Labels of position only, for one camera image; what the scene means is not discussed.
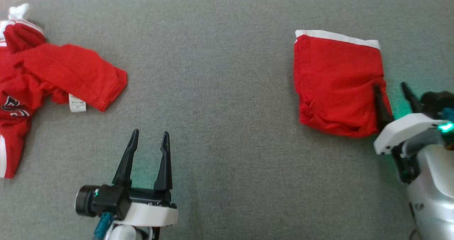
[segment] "care label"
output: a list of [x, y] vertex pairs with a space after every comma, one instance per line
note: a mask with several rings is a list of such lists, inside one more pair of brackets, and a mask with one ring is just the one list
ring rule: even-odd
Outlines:
[[70, 94], [70, 110], [71, 112], [81, 112], [87, 110], [87, 104]]

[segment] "green led light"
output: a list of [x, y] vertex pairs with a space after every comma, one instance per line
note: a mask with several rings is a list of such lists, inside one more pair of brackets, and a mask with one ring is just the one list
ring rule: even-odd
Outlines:
[[438, 129], [440, 129], [442, 132], [448, 132], [448, 131], [451, 131], [451, 130], [454, 129], [454, 124], [449, 122], [449, 123], [446, 123], [444, 125], [439, 125]]

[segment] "robotic arm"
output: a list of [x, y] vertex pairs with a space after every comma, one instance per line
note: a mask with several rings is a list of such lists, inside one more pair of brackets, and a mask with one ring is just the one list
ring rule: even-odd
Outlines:
[[131, 170], [139, 130], [134, 130], [120, 161], [112, 185], [85, 185], [75, 200], [80, 216], [99, 216], [94, 240], [159, 240], [161, 227], [177, 223], [172, 203], [170, 137], [162, 138], [162, 159], [153, 189], [132, 188]]
[[418, 100], [402, 83], [413, 111], [394, 120], [376, 86], [377, 125], [373, 146], [391, 154], [400, 181], [407, 184], [410, 212], [422, 240], [454, 240], [454, 94], [425, 93]]

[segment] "gray fabric surface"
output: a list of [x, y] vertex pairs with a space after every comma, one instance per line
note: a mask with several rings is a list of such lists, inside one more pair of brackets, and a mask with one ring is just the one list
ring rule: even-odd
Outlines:
[[13, 180], [0, 181], [0, 239], [90, 239], [84, 184], [109, 183], [134, 128], [133, 185], [152, 186], [172, 144], [178, 224], [162, 239], [407, 239], [404, 186], [373, 138], [298, 122], [296, 29], [378, 39], [396, 115], [454, 80], [454, 0], [30, 0], [50, 43], [90, 48], [128, 72], [105, 113], [50, 101]]

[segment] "black logo on red garment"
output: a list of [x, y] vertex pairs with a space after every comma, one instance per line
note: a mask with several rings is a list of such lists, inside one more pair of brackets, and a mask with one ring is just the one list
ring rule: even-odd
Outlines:
[[30, 114], [26, 110], [18, 108], [21, 105], [22, 105], [21, 102], [19, 102], [18, 100], [12, 98], [11, 96], [8, 96], [8, 98], [6, 99], [6, 103], [4, 105], [2, 105], [1, 108], [4, 111], [11, 111], [10, 115], [13, 116], [13, 117], [28, 117], [28, 116], [30, 116]]

